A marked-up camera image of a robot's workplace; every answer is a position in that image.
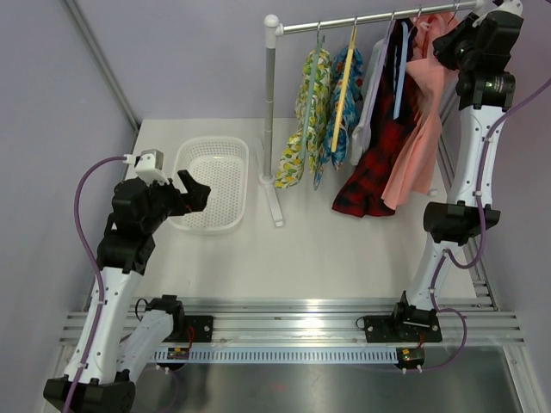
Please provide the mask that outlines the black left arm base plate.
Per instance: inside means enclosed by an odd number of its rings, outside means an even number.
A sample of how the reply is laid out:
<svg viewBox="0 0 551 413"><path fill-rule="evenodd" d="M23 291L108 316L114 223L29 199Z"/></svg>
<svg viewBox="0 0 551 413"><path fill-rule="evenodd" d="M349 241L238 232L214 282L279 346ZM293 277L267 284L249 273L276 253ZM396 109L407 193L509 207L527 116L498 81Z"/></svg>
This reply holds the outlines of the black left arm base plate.
<svg viewBox="0 0 551 413"><path fill-rule="evenodd" d="M214 317L209 315L186 316L183 322L178 322L167 342L185 343L189 339L193 343L210 343L214 332Z"/></svg>

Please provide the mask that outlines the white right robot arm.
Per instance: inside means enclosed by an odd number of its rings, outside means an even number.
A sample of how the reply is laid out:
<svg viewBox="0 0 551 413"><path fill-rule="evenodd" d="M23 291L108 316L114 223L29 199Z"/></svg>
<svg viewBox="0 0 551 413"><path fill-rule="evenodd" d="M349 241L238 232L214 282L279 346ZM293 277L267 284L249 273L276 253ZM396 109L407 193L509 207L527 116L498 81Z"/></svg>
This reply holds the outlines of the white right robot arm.
<svg viewBox="0 0 551 413"><path fill-rule="evenodd" d="M499 135L512 112L516 79L506 70L523 25L523 6L504 1L484 15L469 13L435 38L432 56L439 69L457 74L461 143L455 177L445 202L424 210L427 242L412 284L384 323L386 342L440 342L437 295L450 267L470 269L476 253L460 262L457 253L472 238L485 242L500 218L492 207L492 172Z"/></svg>

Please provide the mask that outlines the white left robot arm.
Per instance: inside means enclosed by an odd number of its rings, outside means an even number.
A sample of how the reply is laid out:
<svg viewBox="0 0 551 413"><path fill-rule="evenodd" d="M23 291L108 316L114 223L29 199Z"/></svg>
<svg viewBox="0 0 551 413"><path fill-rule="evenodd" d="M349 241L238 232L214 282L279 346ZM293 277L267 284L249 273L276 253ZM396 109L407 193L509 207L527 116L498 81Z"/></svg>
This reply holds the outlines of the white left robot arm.
<svg viewBox="0 0 551 413"><path fill-rule="evenodd" d="M127 310L155 248L154 232L169 217L198 213L209 186L186 170L183 184L147 183L136 177L114 190L112 212L94 259L99 277L74 354L61 377L49 379L45 400L60 412L128 412L136 383L163 340L176 342L187 329L183 303L174 296L152 299L139 326L123 333Z"/></svg>

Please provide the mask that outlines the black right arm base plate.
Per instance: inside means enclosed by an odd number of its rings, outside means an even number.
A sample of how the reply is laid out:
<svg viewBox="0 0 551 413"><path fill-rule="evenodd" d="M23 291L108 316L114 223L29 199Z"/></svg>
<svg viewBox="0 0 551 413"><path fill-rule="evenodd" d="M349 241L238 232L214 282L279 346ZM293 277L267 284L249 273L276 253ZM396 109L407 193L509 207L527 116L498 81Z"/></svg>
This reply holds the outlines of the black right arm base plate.
<svg viewBox="0 0 551 413"><path fill-rule="evenodd" d="M439 343L443 340L439 324L395 324L390 316L363 316L359 320L359 328L369 343Z"/></svg>

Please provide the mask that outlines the pink pleated skirt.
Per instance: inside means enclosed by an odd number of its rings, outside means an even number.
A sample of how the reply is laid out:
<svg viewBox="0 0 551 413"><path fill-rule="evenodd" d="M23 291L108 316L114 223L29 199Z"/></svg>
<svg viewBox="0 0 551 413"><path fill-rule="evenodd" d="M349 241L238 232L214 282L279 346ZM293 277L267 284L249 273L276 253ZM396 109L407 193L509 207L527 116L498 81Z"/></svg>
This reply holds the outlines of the pink pleated skirt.
<svg viewBox="0 0 551 413"><path fill-rule="evenodd" d="M434 56L433 41L458 25L451 12L422 15L415 22L412 60L406 63L406 74L418 86L416 126L407 138L381 199L394 210L407 202L412 191L427 194L431 189L438 140L442 132L440 106L444 92L455 77Z"/></svg>

